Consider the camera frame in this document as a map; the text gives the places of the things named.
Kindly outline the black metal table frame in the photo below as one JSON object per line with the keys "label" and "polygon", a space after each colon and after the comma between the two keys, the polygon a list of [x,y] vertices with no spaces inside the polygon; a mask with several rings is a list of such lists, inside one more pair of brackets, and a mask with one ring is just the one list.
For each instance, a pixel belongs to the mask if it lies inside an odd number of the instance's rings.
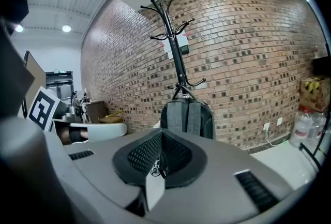
{"label": "black metal table frame", "polygon": [[331,121],[322,113],[312,115],[313,124],[299,150],[319,172],[331,147]]}

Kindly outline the clear plastic water bottles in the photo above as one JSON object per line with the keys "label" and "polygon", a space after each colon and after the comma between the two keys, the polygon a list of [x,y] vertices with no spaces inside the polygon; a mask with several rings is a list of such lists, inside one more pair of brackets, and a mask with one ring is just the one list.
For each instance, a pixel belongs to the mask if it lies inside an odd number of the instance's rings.
{"label": "clear plastic water bottles", "polygon": [[294,147],[299,147],[301,143],[305,142],[309,145],[317,144],[325,124],[326,116],[323,112],[300,105],[289,139],[290,143]]}

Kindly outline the white paper tag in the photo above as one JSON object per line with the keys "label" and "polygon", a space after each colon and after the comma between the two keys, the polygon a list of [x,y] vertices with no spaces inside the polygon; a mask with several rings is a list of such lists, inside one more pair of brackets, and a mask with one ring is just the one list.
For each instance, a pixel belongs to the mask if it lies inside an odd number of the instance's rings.
{"label": "white paper tag", "polygon": [[165,192],[165,179],[160,173],[149,173],[145,181],[147,208],[151,211]]}

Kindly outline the brown partition board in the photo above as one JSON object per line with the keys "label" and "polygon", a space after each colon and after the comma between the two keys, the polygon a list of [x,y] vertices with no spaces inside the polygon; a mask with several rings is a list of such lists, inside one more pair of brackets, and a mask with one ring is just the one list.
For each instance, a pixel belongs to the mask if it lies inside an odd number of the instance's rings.
{"label": "brown partition board", "polygon": [[41,66],[34,59],[30,51],[26,51],[24,55],[25,67],[32,74],[34,80],[29,87],[26,96],[22,103],[22,111],[24,118],[27,117],[28,111],[33,104],[35,95],[38,93],[39,88],[46,87],[46,73]]}

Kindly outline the dark double door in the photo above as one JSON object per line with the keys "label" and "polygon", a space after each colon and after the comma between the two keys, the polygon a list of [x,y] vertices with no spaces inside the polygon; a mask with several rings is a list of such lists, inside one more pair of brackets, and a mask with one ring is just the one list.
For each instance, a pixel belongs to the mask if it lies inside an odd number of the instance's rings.
{"label": "dark double door", "polygon": [[72,71],[46,72],[46,89],[52,90],[67,105],[71,105],[74,93]]}

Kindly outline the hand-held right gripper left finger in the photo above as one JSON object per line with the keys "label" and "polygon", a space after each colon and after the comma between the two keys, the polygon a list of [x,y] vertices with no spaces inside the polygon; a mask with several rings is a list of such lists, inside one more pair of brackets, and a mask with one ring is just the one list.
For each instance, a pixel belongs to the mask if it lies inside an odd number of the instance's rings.
{"label": "hand-held right gripper left finger", "polygon": [[130,205],[144,201],[143,189],[127,185],[117,175],[112,159],[117,149],[148,134],[150,129],[107,141],[64,146],[59,137],[45,134],[48,154],[69,200],[73,224],[166,224],[162,219],[134,214]]}

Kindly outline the person's left hand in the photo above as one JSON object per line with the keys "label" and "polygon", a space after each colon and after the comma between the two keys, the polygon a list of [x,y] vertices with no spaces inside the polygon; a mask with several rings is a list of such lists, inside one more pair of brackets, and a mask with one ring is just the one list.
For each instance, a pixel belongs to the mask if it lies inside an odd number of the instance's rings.
{"label": "person's left hand", "polygon": [[86,128],[80,127],[63,127],[58,132],[63,145],[69,145],[73,143],[83,143],[88,140],[88,133]]}

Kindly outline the low wooden stool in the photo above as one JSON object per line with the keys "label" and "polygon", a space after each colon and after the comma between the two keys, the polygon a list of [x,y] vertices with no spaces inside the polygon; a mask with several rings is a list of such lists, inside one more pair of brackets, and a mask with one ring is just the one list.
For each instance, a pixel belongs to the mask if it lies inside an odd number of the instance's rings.
{"label": "low wooden stool", "polygon": [[101,124],[116,124],[124,122],[124,113],[125,111],[118,111],[115,113],[111,113],[106,115],[103,118],[99,118],[99,123]]}

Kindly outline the white wall panel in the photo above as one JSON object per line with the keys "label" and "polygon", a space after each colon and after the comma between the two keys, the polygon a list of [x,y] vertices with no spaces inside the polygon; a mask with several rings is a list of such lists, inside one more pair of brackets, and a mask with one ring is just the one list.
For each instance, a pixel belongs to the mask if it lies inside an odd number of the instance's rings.
{"label": "white wall panel", "polygon": [[[185,33],[185,31],[182,31],[179,35],[176,36],[179,48],[181,46],[189,45],[187,36],[188,34]],[[163,40],[161,42],[161,46],[163,47],[165,54],[168,56],[168,59],[173,59],[173,53],[169,41],[167,39]]]}

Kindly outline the black metal coat rack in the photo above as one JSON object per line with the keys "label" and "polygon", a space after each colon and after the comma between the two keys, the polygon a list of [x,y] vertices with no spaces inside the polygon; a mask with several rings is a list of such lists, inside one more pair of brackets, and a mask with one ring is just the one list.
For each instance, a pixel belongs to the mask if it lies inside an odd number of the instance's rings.
{"label": "black metal coat rack", "polygon": [[172,22],[171,22],[170,15],[169,15],[172,2],[173,2],[173,0],[170,0],[167,4],[167,8],[165,9],[162,3],[157,4],[155,0],[151,0],[151,3],[154,5],[154,8],[143,6],[143,5],[141,5],[140,8],[151,10],[151,11],[158,13],[165,26],[165,33],[162,33],[162,34],[159,34],[156,36],[150,36],[150,39],[158,40],[158,41],[164,41],[164,40],[169,41],[170,48],[171,48],[171,51],[173,54],[176,75],[177,75],[177,79],[178,79],[178,82],[175,84],[175,88],[173,88],[171,86],[167,87],[168,89],[174,90],[172,100],[174,100],[177,97],[177,95],[180,91],[182,92],[183,98],[191,97],[194,100],[198,100],[197,97],[192,93],[192,91],[187,88],[187,86],[189,85],[191,87],[196,87],[196,86],[206,82],[206,79],[203,78],[200,82],[198,82],[196,84],[191,84],[188,81],[188,77],[186,74],[186,68],[184,65],[183,57],[182,57],[182,51],[179,47],[178,40],[177,40],[177,36],[180,35],[183,32],[183,30],[191,22],[193,22],[195,20],[195,18],[191,18],[188,21],[183,21],[182,24],[180,24],[178,27],[174,28],[172,26]]}

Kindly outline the cardboard box with yellow print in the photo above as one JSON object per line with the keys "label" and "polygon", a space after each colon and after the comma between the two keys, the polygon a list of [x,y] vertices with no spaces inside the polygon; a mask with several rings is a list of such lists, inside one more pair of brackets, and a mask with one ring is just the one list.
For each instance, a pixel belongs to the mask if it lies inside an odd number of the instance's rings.
{"label": "cardboard box with yellow print", "polygon": [[299,105],[311,111],[324,112],[330,102],[331,78],[313,76],[301,79],[299,86]]}

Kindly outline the black and gray backpack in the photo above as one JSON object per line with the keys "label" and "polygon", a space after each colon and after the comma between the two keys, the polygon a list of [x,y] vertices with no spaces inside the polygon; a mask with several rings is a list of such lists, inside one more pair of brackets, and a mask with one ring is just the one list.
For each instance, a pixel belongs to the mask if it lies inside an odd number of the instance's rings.
{"label": "black and gray backpack", "polygon": [[216,138],[214,116],[209,106],[191,90],[179,85],[161,111],[160,127],[207,139]]}

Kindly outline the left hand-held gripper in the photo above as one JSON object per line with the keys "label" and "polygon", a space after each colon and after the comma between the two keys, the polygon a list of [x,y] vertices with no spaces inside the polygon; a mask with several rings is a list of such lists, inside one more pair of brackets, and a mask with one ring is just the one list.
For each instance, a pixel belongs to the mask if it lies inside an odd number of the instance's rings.
{"label": "left hand-held gripper", "polygon": [[50,90],[40,87],[29,109],[27,118],[43,131],[58,132],[72,128],[84,135],[83,142],[97,142],[122,137],[127,133],[126,123],[90,124],[79,122],[73,107],[58,99]]}

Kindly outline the metal clutter near door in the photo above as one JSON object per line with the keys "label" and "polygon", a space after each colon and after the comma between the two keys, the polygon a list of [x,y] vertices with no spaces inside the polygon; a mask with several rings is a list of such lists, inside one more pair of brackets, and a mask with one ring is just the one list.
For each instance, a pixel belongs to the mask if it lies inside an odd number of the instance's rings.
{"label": "metal clutter near door", "polygon": [[90,123],[86,108],[88,103],[89,98],[86,93],[84,93],[83,97],[79,99],[77,91],[72,92],[70,97],[70,107],[66,114],[69,121],[72,123]]}

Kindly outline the black box on table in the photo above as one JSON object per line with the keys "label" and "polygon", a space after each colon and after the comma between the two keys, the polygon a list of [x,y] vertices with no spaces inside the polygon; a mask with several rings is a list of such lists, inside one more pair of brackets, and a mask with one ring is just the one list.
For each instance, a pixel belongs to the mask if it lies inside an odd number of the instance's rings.
{"label": "black box on table", "polygon": [[315,76],[327,76],[331,77],[331,57],[325,56],[321,58],[315,58],[312,61],[313,74]]}

